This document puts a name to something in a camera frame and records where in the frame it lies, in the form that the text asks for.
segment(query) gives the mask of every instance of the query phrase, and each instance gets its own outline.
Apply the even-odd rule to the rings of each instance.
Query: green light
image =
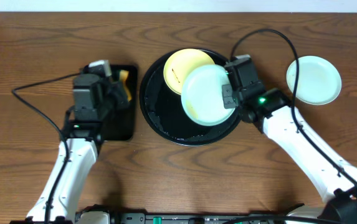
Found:
[[[266,101],[266,99],[265,99],[264,97],[260,97],[260,98],[259,98],[259,102],[260,102],[260,103],[264,103],[265,101]]]

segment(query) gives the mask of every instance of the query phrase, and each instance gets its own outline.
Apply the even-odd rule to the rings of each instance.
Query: wooden table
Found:
[[[298,107],[319,135],[357,166],[357,14],[0,13],[0,223],[23,219],[38,199],[57,156],[58,135],[10,94],[16,86],[76,72],[99,59],[137,64],[139,82],[160,56],[203,47],[228,56],[244,34],[270,27],[341,73],[340,96],[323,106]],[[267,85],[287,90],[293,56],[274,34],[239,47],[251,54]],[[62,124],[72,104],[71,81],[23,95]],[[92,168],[79,209],[101,203],[149,212],[246,213],[283,210],[298,202],[322,206],[305,174],[285,151],[241,123],[202,147],[171,143],[146,123],[137,105],[128,142],[107,142]]]

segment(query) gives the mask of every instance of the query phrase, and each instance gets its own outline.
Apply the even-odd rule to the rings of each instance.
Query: white plate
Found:
[[[329,61],[304,56],[298,59],[300,72],[296,97],[312,105],[324,105],[338,97],[341,90],[340,74]],[[286,73],[286,81],[293,92],[296,78],[296,61],[292,62]]]
[[[226,70],[220,65],[203,65],[185,79],[181,94],[186,115],[203,126],[221,124],[234,112],[225,109],[222,86],[229,84]]]

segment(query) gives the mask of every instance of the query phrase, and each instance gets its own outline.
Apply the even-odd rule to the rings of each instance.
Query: black cable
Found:
[[[304,218],[304,217],[290,217],[284,215],[264,215],[264,216],[249,216],[243,218],[236,218],[234,220],[229,220],[223,224],[236,224],[239,222],[250,222],[259,220],[273,220],[273,221],[294,221],[294,222],[305,222],[305,223],[316,223],[316,224],[340,224],[340,222],[321,220],[316,218]]]
[[[354,186],[357,188],[357,181],[354,180],[345,170],[344,168],[340,167],[338,164],[336,164],[327,154],[325,154],[312,140],[311,138],[306,134],[306,132],[303,130],[302,125],[300,125],[297,121],[296,118],[296,114],[295,114],[295,101],[296,101],[296,93],[297,93],[297,85],[298,85],[298,76],[299,76],[299,71],[300,71],[300,65],[298,62],[298,56],[297,56],[297,52],[295,49],[295,46],[292,44],[292,42],[289,40],[289,38],[287,36],[285,36],[283,33],[274,30],[274,29],[259,29],[259,30],[255,30],[245,36],[243,36],[242,38],[240,38],[236,44],[234,45],[234,47],[232,48],[231,51],[231,57],[230,59],[232,60],[234,58],[234,54],[236,51],[236,48],[239,46],[239,44],[245,40],[246,38],[250,37],[253,34],[257,34],[260,32],[272,32],[274,34],[279,35],[280,37],[282,37],[283,39],[286,40],[286,42],[288,43],[288,45],[290,46],[290,48],[292,49],[293,55],[295,56],[295,60],[296,60],[296,78],[295,78],[295,86],[293,88],[293,98],[292,98],[292,108],[291,108],[291,112],[292,112],[292,118],[293,121],[297,127],[297,129],[301,132],[301,134],[304,136],[304,138],[315,148],[315,150],[317,150],[317,152],[319,152],[321,154],[322,157],[324,157],[339,173],[341,173],[344,177],[346,177],[352,184],[354,184]]]
[[[67,165],[67,163],[69,161],[69,157],[70,157],[69,147],[67,145],[66,138],[64,137],[64,135],[62,134],[62,131],[58,128],[58,126],[47,115],[45,115],[43,112],[41,112],[35,106],[31,105],[29,102],[27,102],[22,97],[20,97],[17,94],[17,90],[23,90],[25,88],[29,88],[29,87],[32,87],[32,86],[37,86],[37,85],[42,85],[42,84],[46,84],[46,83],[56,82],[56,81],[63,80],[65,78],[74,77],[74,76],[77,76],[77,75],[79,75],[79,73],[66,75],[64,77],[59,77],[59,78],[55,78],[55,79],[51,79],[51,80],[46,80],[46,81],[43,81],[43,82],[37,82],[37,83],[29,84],[29,85],[20,86],[20,87],[17,87],[17,88],[12,90],[12,94],[20,102],[24,103],[26,106],[28,106],[30,109],[34,110],[35,112],[39,113],[46,121],[48,121],[52,125],[52,127],[55,128],[55,130],[59,134],[59,139],[64,143],[64,146],[65,146],[66,156],[65,156],[65,159],[64,159],[64,163],[62,164],[62,167],[60,168],[58,176],[56,177],[55,182],[54,182],[54,184],[53,184],[53,186],[51,188],[51,191],[49,192],[48,200],[45,203],[45,217],[44,217],[44,223],[45,224],[49,223],[49,214],[50,214],[50,210],[51,210],[51,206],[52,206],[52,201],[54,199],[54,194],[55,194],[56,188],[58,186],[59,180],[62,177],[62,174],[63,174],[63,172],[65,170],[65,167],[66,167],[66,165]]]

